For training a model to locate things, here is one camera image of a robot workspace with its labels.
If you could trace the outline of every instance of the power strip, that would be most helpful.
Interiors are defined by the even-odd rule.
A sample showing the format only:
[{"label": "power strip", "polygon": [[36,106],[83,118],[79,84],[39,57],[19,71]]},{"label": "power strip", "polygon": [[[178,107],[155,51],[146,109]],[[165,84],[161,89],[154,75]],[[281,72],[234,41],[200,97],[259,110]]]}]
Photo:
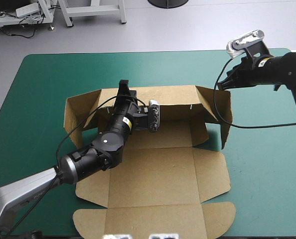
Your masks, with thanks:
[{"label": "power strip", "polygon": [[28,15],[36,13],[36,12],[39,12],[39,6],[38,6],[38,3],[35,2],[30,5],[26,5],[26,6],[16,9],[16,16],[23,17],[23,16],[28,16]]}]

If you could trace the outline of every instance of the white sticker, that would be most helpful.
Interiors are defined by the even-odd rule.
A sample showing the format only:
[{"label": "white sticker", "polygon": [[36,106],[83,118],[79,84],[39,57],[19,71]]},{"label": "white sticker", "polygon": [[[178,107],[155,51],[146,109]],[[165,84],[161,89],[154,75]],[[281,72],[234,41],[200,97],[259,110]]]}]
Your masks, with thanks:
[{"label": "white sticker", "polygon": [[265,63],[271,58],[264,58],[258,65],[258,67],[264,67]]},{"label": "white sticker", "polygon": [[125,122],[129,126],[129,129],[132,130],[132,123],[128,118],[124,117],[123,122]]}]

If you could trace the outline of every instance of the cardboard box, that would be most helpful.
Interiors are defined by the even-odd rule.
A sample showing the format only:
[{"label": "cardboard box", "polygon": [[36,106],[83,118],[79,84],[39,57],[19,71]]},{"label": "cardboard box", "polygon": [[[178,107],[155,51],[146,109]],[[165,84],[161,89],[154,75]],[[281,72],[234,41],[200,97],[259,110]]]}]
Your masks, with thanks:
[{"label": "cardboard box", "polygon": [[[160,103],[157,133],[134,131],[116,168],[98,172],[77,184],[76,195],[107,209],[77,210],[73,220],[85,239],[131,234],[144,239],[155,233],[178,233],[183,239],[214,239],[231,226],[231,202],[201,204],[230,190],[224,155],[192,148],[209,138],[205,122],[218,123],[213,90],[200,86],[139,87],[137,97]],[[69,132],[91,110],[118,89],[102,89],[67,99],[64,127]],[[216,94],[220,114],[232,121],[230,93]],[[71,139],[82,146],[82,131],[102,130],[114,101],[78,129]],[[221,125],[222,147],[228,125]]]}]

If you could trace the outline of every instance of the black cable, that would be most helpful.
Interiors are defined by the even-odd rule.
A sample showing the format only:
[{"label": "black cable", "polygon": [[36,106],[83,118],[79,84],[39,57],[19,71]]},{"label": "black cable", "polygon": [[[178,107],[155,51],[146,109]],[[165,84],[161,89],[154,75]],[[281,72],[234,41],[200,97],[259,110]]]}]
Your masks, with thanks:
[{"label": "black cable", "polygon": [[[272,125],[262,125],[262,126],[240,126],[240,125],[237,125],[237,124],[233,124],[233,123],[230,123],[228,121],[226,121],[219,113],[219,110],[218,110],[218,107],[217,107],[217,103],[216,103],[216,89],[217,89],[217,85],[218,85],[218,82],[224,72],[224,70],[226,69],[227,65],[232,61],[232,59],[228,60],[227,63],[224,65],[222,71],[220,72],[217,80],[216,80],[216,83],[214,84],[214,88],[213,88],[213,103],[214,103],[214,107],[215,107],[215,110],[216,110],[216,113],[217,115],[219,116],[219,118],[226,124],[230,125],[230,126],[233,126],[233,127],[236,127],[236,128],[275,128],[275,127],[285,127],[285,126],[294,126],[296,125],[296,122],[295,123],[283,123],[283,124],[272,124]],[[239,67],[236,67],[232,73],[227,77],[227,78],[230,78],[237,70],[239,69]]]},{"label": "black cable", "polygon": [[36,200],[36,202],[27,210],[27,212],[17,221],[17,223],[8,231],[8,233],[5,235],[4,239],[7,239],[12,232],[20,225],[24,219],[28,216],[28,214],[37,206],[37,204],[43,199],[45,194],[53,187],[54,183],[56,182],[56,179],[58,179],[58,175],[54,177],[54,179],[50,182],[46,190],[39,196],[39,198]]},{"label": "black cable", "polygon": [[119,97],[125,97],[125,98],[132,98],[132,99],[135,99],[137,101],[139,101],[140,103],[143,104],[143,106],[146,108],[146,105],[143,101],[141,101],[140,99],[136,98],[136,97],[133,97],[133,96],[125,96],[125,95],[119,95],[119,96],[113,96],[113,97],[110,97],[109,99],[107,99],[106,101],[104,101],[102,104],[100,104],[96,109],[94,109],[93,111],[91,111],[89,113],[89,115],[87,115],[82,121],[80,121],[61,141],[60,143],[58,144],[57,146],[57,149],[56,149],[56,159],[57,159],[57,164],[58,164],[58,169],[60,169],[60,163],[59,163],[59,160],[60,160],[60,157],[59,157],[59,150],[62,146],[62,144],[64,143],[64,141],[78,128],[82,125],[82,123],[84,123],[92,114],[94,114],[97,110],[99,110],[104,104],[106,104],[107,102],[111,101],[112,99],[115,99],[115,98],[119,98]]}]

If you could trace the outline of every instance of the wire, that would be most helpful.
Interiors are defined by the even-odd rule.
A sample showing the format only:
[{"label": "wire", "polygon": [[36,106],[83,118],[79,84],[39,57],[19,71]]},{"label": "wire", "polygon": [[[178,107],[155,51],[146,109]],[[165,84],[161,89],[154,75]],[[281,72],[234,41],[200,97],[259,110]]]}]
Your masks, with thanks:
[{"label": "wire", "polygon": [[37,204],[43,199],[45,194],[53,187],[53,185],[56,182],[56,179],[58,179],[58,175],[56,175],[53,180],[50,182],[48,187],[45,189],[45,191],[39,196],[39,198],[35,201],[35,203],[27,210],[27,212],[17,221],[17,223],[8,231],[8,233],[5,235],[4,239],[7,239],[12,232],[24,221],[24,219],[30,214],[31,211],[37,206]]},{"label": "wire", "polygon": [[[296,125],[296,122],[295,123],[283,123],[283,124],[272,124],[272,125],[262,125],[262,126],[241,126],[241,125],[237,125],[237,124],[233,124],[233,123],[230,123],[228,121],[226,121],[219,113],[219,110],[218,110],[218,107],[217,107],[217,103],[216,103],[216,89],[217,89],[217,85],[218,85],[218,82],[224,72],[224,70],[226,69],[227,65],[232,61],[232,59],[228,60],[226,62],[226,64],[223,66],[217,80],[216,80],[216,83],[214,84],[214,88],[213,88],[213,103],[214,103],[214,107],[215,107],[215,110],[216,110],[216,113],[217,115],[219,116],[219,118],[226,124],[230,125],[230,126],[233,126],[233,127],[236,127],[236,128],[246,128],[246,129],[250,129],[250,128],[276,128],[276,127],[285,127],[285,126],[294,126]],[[227,78],[230,78],[237,70],[239,69],[239,67],[236,67],[232,73],[227,77]]]},{"label": "wire", "polygon": [[[39,23],[39,21],[40,21],[40,19],[39,19],[39,20],[37,21],[37,24],[36,24],[36,25],[42,24],[42,23],[44,22],[44,18],[45,18],[45,15],[43,16],[42,22]],[[24,37],[24,38],[26,38],[26,39],[30,39],[30,38],[32,38],[32,37],[35,36],[35,33],[36,33],[36,27],[34,26],[34,31],[33,31],[33,33],[32,33],[31,36],[24,36],[24,35],[20,35],[20,34],[8,34],[8,33],[5,32],[1,27],[0,27],[0,32],[2,32],[3,34],[5,34],[6,36],[21,36],[21,37]]]},{"label": "wire", "polygon": [[61,141],[60,143],[58,144],[57,146],[57,149],[56,149],[56,159],[57,159],[57,164],[58,164],[58,169],[60,169],[60,163],[59,163],[59,160],[60,160],[60,157],[59,157],[59,151],[60,151],[60,148],[62,146],[62,144],[64,143],[64,141],[78,128],[82,125],[82,123],[84,123],[92,114],[94,114],[97,110],[99,110],[104,104],[106,104],[107,102],[111,101],[112,99],[115,99],[115,98],[119,98],[119,97],[125,97],[125,98],[131,98],[131,99],[135,99],[137,101],[139,101],[140,103],[143,104],[143,106],[146,108],[146,105],[143,101],[141,101],[140,99],[136,98],[136,97],[133,97],[133,96],[126,96],[126,95],[117,95],[117,96],[113,96],[113,97],[110,97],[109,99],[107,99],[106,101],[104,101],[102,104],[100,104],[97,108],[95,108],[93,111],[91,111],[89,113],[89,115],[87,115],[82,121],[80,121]]}]

